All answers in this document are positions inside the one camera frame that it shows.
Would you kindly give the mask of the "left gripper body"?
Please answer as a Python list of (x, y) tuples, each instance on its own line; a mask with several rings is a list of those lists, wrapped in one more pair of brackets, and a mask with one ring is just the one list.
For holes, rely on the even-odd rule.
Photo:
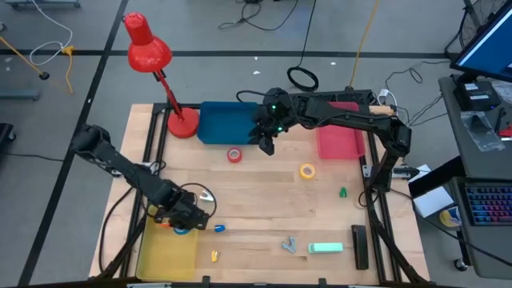
[(174, 228), (189, 229), (189, 210), (184, 206), (177, 206), (167, 209), (164, 206), (156, 206), (154, 221), (159, 224), (166, 224)]

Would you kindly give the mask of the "blue plastic bin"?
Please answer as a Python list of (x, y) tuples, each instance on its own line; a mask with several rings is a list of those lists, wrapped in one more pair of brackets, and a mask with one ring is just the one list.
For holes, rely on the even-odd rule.
[(204, 144), (247, 145), (256, 102), (203, 102), (197, 136)]

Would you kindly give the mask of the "mint green stapler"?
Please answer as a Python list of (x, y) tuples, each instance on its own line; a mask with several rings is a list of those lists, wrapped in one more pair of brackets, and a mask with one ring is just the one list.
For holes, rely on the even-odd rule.
[(307, 249), (310, 254), (335, 254), (343, 252), (344, 246), (341, 242), (314, 242)]

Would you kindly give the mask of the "black stapler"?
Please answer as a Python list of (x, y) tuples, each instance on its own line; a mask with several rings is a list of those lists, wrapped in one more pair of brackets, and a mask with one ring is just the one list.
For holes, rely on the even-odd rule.
[(369, 269), (369, 255), (366, 227), (361, 225), (351, 226), (353, 246), (354, 246), (354, 260), (357, 270)]

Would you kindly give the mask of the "yellow translucent plastic bin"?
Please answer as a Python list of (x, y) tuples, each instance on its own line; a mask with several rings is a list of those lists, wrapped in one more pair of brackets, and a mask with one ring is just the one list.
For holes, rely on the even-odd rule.
[(141, 280), (189, 281), (195, 275), (198, 230), (177, 235), (153, 218), (146, 218), (135, 276)]

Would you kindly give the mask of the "pink plastic bin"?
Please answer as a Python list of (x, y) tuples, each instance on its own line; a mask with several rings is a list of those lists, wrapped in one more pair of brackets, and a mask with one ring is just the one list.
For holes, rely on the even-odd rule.
[(316, 129), (316, 139), (320, 159), (351, 160), (366, 153), (361, 130), (329, 125)]

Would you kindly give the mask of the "red desk lamp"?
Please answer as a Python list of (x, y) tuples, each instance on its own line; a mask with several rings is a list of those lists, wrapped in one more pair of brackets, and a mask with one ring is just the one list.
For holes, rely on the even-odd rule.
[(182, 107), (178, 103), (163, 72), (172, 60), (172, 51), (163, 40), (152, 33), (143, 14), (128, 13), (124, 16), (123, 23), (130, 36), (127, 54), (130, 67), (140, 73), (151, 73), (157, 82), (162, 84), (167, 100), (173, 108), (167, 119), (168, 131), (177, 138), (195, 136), (199, 126), (199, 114), (194, 109)]

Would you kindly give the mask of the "white box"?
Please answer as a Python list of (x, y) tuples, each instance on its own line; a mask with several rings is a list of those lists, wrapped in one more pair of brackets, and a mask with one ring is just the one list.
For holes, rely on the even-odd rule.
[(423, 217), (429, 217), (454, 203), (454, 200), (442, 186), (414, 198), (416, 211)]

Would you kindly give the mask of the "yellow pole with black tip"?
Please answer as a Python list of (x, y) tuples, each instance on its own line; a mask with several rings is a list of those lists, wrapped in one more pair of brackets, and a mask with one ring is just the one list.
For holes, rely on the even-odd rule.
[(1, 42), (2, 44), (4, 44), (7, 48), (9, 48), (12, 52), (14, 52), (17, 56), (19, 56), (19, 57), (20, 57), (20, 59), (21, 59), (21, 60), (23, 60), (23, 61), (24, 61), (24, 63), (25, 63), (25, 64), (27, 64), (31, 69), (33, 69), (34, 71), (36, 71), (36, 72), (37, 72), (37, 74), (38, 74), (38, 77), (39, 77), (41, 80), (45, 81), (45, 80), (47, 80), (47, 79), (50, 77), (50, 75), (49, 75), (47, 72), (40, 70), (39, 68), (37, 68), (37, 67), (36, 67), (36, 65), (34, 65), (33, 63), (31, 63), (29, 59), (27, 59), (24, 55), (22, 55), (22, 54), (21, 54), (21, 53), (20, 53), (16, 48), (14, 48), (10, 43), (8, 43), (8, 41), (7, 41), (7, 40), (5, 40), (5, 39), (4, 39), (4, 37), (0, 36), (0, 42)]

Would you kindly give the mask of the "grey cart base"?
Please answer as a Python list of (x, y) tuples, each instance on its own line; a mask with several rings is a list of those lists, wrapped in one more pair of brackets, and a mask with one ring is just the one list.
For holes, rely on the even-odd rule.
[(16, 11), (25, 10), (27, 8), (43, 8), (45, 6), (74, 6), (80, 8), (82, 4), (79, 0), (0, 0)]
[(40, 99), (40, 93), (37, 90), (0, 90), (0, 99), (33, 100)]

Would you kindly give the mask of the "black mini computer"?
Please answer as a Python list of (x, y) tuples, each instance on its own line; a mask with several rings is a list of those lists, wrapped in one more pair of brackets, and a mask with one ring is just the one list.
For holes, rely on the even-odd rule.
[(488, 111), (502, 103), (490, 82), (458, 83), (454, 90), (462, 111)]

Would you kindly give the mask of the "grey desk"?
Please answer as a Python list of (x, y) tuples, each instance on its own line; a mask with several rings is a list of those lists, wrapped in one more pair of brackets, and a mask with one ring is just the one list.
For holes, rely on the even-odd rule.
[[(512, 141), (504, 143), (504, 150), (481, 152), (461, 120), (461, 109), (454, 95), (454, 80), (451, 77), (442, 77), (438, 84), (457, 143), (462, 175), (480, 182), (512, 180)], [(465, 210), (460, 208), (459, 211), (462, 216), (462, 234), (467, 242), (512, 262), (512, 225), (473, 226)], [(482, 278), (512, 280), (512, 266), (485, 256), (471, 247), (468, 255), (476, 275)]]

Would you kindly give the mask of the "clear plastic bag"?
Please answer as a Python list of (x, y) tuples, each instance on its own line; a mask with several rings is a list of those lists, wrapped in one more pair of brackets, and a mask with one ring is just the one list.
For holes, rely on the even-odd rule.
[(497, 136), (491, 124), (482, 111), (463, 111), (460, 117), (471, 139), (481, 152), (504, 150), (506, 147)]

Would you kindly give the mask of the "black fan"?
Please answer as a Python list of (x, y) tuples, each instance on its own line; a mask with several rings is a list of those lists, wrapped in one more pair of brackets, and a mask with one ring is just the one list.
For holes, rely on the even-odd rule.
[(500, 9), (508, 0), (463, 0), (463, 16), (455, 36), (444, 48), (444, 55), (454, 60), (458, 52), (450, 52), (449, 48), (457, 43), (464, 49), (470, 41), (496, 18)]

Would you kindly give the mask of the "backlit rainbow keyboard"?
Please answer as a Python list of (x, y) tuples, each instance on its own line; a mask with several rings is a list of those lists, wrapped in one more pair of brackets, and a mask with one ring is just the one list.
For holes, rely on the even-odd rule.
[(461, 196), (473, 226), (512, 226), (512, 182), (466, 182)]

